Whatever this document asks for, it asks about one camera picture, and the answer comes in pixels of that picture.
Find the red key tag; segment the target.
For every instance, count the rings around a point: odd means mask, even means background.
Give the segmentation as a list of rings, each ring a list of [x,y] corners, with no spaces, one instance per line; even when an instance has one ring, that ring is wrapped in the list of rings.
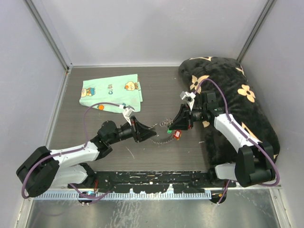
[[[181,130],[175,130],[174,134],[173,134],[173,137],[176,139],[176,140],[179,140],[180,137],[181,137]]]

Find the metal keyring disc with rings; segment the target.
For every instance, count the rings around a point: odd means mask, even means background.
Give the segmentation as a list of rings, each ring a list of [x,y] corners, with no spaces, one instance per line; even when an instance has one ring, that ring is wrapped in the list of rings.
[[[174,140],[173,134],[174,131],[171,130],[171,133],[168,134],[167,130],[172,122],[172,119],[166,118],[165,120],[160,121],[159,123],[154,124],[152,127],[155,127],[157,133],[156,136],[150,138],[150,141],[156,145],[167,144]]]

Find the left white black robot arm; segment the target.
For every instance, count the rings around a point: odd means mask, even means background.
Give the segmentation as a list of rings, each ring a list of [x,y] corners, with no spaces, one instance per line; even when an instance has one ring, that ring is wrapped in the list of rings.
[[[140,143],[154,137],[152,127],[140,123],[134,116],[117,127],[115,122],[106,121],[97,135],[86,143],[61,150],[38,147],[17,169],[16,175],[22,183],[23,198],[34,198],[49,188],[69,184],[80,184],[90,188],[95,183],[95,172],[88,165],[106,157],[113,149],[112,144],[134,139]]]

